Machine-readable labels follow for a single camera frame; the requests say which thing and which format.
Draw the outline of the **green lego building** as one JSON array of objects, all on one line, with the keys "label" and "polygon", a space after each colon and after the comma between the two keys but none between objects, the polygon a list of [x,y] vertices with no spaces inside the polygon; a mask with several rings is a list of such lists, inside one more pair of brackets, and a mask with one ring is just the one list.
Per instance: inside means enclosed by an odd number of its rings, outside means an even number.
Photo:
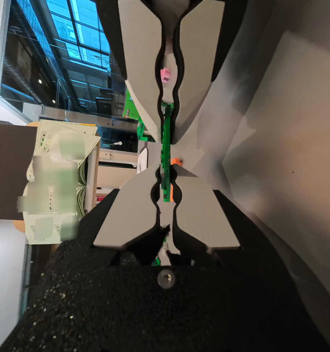
[{"label": "green lego building", "polygon": [[137,122],[136,134],[138,140],[144,142],[155,142],[154,138],[146,129],[128,89],[126,89],[123,118],[130,119],[132,122]]}]

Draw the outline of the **green tiled lego plate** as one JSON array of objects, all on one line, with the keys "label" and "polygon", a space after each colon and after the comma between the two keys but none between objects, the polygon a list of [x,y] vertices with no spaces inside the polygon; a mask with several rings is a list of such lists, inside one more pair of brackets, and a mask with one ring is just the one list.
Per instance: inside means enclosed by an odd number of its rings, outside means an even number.
[{"label": "green tiled lego plate", "polygon": [[170,179],[170,166],[171,166],[171,115],[173,105],[167,102],[161,102],[161,110],[163,113],[164,124],[163,124],[163,137],[162,137],[162,150],[161,150],[161,188],[163,191],[163,201],[171,201],[171,179]]}]

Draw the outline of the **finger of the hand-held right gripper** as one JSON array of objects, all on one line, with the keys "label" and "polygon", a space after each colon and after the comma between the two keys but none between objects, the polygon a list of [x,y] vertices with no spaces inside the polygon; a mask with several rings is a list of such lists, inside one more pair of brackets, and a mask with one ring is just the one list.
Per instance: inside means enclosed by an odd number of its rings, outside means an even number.
[{"label": "finger of the hand-held right gripper", "polygon": [[172,144],[178,143],[189,129],[212,85],[224,7],[223,1],[200,1],[175,28],[177,79],[173,89]]},{"label": "finger of the hand-held right gripper", "polygon": [[165,52],[163,25],[144,1],[118,1],[118,8],[126,86],[148,132],[161,143],[164,124],[160,76]]}]

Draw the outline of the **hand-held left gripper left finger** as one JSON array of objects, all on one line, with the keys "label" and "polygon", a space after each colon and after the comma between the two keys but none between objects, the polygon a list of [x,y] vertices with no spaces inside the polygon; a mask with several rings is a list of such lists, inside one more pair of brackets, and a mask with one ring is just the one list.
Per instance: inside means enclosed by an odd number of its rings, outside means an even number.
[{"label": "hand-held left gripper left finger", "polygon": [[160,169],[160,164],[155,164],[123,184],[93,242],[94,246],[123,250],[160,228],[157,205]]}]

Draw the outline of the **glass window wall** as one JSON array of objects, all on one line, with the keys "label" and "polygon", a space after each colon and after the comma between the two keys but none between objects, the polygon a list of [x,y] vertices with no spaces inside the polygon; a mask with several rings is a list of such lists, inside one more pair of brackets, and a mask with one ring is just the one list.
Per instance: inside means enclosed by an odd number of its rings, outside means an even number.
[{"label": "glass window wall", "polygon": [[3,1],[0,99],[113,120],[126,87],[89,0]]}]

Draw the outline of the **orange brick separator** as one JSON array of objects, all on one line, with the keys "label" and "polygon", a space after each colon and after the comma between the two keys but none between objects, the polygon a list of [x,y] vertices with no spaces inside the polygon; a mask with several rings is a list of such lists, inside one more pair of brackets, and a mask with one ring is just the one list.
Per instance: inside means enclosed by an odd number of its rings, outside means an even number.
[{"label": "orange brick separator", "polygon": [[[179,166],[182,166],[182,160],[180,160],[179,158],[173,158],[171,160],[171,165],[179,165]],[[173,184],[171,184],[171,190],[170,190],[170,201],[173,202]]]}]

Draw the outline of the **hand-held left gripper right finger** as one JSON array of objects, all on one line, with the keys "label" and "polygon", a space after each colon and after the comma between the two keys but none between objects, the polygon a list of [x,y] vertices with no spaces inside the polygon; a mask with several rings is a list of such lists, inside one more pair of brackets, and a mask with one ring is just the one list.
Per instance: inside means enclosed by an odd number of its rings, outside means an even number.
[{"label": "hand-held left gripper right finger", "polygon": [[179,229],[204,244],[206,251],[239,248],[239,241],[211,186],[177,164],[173,169],[181,192],[176,208]]}]

